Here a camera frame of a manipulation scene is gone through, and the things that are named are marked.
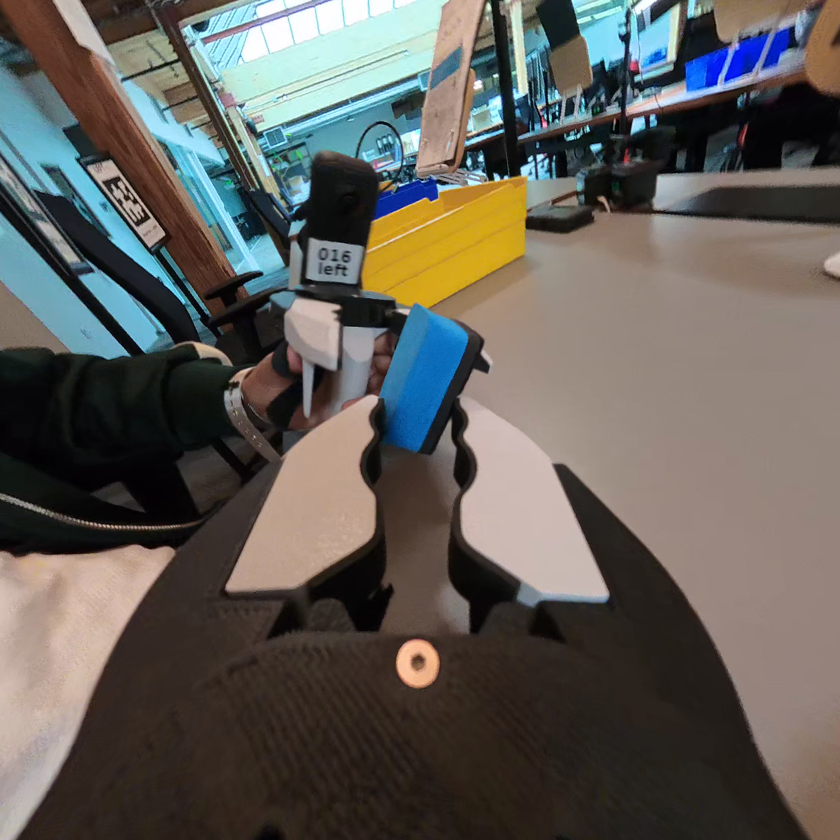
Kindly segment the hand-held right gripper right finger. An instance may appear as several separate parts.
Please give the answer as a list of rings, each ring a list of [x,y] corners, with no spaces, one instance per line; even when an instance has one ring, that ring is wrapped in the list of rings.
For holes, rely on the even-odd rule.
[[[448,577],[480,629],[501,603],[604,605],[610,592],[551,458],[476,400],[454,407]]]

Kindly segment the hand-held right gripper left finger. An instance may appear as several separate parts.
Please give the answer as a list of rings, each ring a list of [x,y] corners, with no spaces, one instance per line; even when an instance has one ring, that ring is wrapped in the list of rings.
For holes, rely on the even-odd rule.
[[[368,395],[287,452],[225,582],[231,603],[279,603],[304,617],[333,600],[357,630],[381,629],[386,538],[376,483],[383,422],[382,401]]]

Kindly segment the blue black whiteboard eraser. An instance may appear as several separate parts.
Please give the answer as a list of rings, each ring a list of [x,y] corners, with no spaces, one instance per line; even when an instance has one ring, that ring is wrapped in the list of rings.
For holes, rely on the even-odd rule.
[[[431,455],[485,340],[466,324],[417,303],[393,324],[400,327],[398,341],[380,393],[384,441]]]

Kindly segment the yellow plastic bin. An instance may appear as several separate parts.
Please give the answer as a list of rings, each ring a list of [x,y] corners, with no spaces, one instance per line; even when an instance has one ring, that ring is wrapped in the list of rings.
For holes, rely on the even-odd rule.
[[[431,308],[523,257],[527,183],[453,187],[375,220],[362,288]]]

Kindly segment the person's left forearm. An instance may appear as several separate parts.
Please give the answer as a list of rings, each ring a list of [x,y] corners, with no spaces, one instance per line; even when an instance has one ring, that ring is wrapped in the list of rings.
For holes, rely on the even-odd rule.
[[[224,394],[238,372],[192,345],[110,360],[3,350],[2,453],[74,475],[206,448],[235,434]]]

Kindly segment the black desk mat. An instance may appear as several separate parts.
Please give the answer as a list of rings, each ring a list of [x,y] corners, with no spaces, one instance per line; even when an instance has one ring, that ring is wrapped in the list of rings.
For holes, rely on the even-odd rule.
[[[673,203],[661,213],[839,225],[839,185],[722,186]]]

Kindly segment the person's left hand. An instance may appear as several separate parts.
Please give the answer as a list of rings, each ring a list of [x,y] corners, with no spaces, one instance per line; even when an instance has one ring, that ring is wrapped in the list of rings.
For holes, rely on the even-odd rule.
[[[390,331],[383,332],[376,338],[373,345],[371,365],[367,374],[364,392],[366,395],[378,396],[381,393],[385,376],[392,363],[397,341],[397,336]],[[246,402],[251,405],[257,415],[264,419],[268,419],[270,416],[270,404],[297,384],[298,378],[302,375],[300,354],[288,347],[287,342],[278,345],[277,350],[286,352],[289,375],[279,373],[275,369],[274,358],[267,356],[246,375],[241,385]],[[319,386],[313,391],[310,415],[305,416],[302,407],[296,405],[290,419],[282,422],[280,427],[287,431],[301,432],[328,421],[333,415],[331,405],[336,389],[334,382],[338,376],[337,372],[326,371]]]

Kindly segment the black round hoop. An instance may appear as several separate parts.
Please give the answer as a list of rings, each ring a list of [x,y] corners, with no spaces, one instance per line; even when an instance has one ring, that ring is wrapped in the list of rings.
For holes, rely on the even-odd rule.
[[[403,142],[387,121],[375,121],[362,132],[355,156],[368,163],[381,182],[394,182],[403,171]]]

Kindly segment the white wristband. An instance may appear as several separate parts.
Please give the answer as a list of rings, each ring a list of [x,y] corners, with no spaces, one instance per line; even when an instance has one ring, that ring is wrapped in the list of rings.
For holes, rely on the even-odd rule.
[[[249,417],[241,385],[241,381],[231,380],[224,390],[224,409],[227,419],[257,455],[271,464],[279,464],[283,460],[283,455],[277,452]]]

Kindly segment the cardboard panel on stand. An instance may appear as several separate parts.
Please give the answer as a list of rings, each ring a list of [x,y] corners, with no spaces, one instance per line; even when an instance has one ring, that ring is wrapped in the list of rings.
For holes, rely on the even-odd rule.
[[[471,60],[485,6],[484,1],[449,1],[442,6],[416,156],[420,179],[457,186],[487,181],[485,175],[461,166],[475,92]]]

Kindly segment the black flat device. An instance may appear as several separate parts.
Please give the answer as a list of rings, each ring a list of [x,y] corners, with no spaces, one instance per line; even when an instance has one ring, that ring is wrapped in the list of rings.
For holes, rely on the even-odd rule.
[[[568,234],[594,222],[594,210],[587,205],[543,204],[528,210],[525,228],[539,232]]]

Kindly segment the black vertical pole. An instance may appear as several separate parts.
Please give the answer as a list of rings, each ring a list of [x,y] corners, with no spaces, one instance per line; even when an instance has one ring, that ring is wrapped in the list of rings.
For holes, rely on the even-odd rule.
[[[490,1],[490,13],[497,55],[508,177],[517,177],[521,173],[518,125],[511,73],[510,40],[506,18],[501,10],[501,1]]]

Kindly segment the black battery charger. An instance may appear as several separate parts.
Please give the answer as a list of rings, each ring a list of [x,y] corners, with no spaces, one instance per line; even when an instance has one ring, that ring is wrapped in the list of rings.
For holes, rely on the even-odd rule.
[[[604,206],[610,212],[618,208],[618,198],[613,186],[615,167],[611,164],[592,166],[577,175],[579,202],[589,207]]]
[[[614,211],[652,207],[659,174],[655,161],[630,161],[614,164],[610,172],[608,200]]]

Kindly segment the person's torso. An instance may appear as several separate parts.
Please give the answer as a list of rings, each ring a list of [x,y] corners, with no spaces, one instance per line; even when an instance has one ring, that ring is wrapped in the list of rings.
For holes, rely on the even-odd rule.
[[[2,457],[2,838],[44,800],[131,616],[203,524],[173,463],[92,485]]]

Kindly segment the blue storage crate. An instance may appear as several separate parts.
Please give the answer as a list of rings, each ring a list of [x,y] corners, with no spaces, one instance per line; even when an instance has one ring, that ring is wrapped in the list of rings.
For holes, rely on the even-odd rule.
[[[726,46],[687,61],[686,90],[699,91],[717,87],[728,56],[729,47]]]
[[[794,46],[793,27],[746,38],[740,41],[733,51],[722,80],[730,82],[753,73],[761,58],[763,58],[762,70],[776,67],[783,53]]]

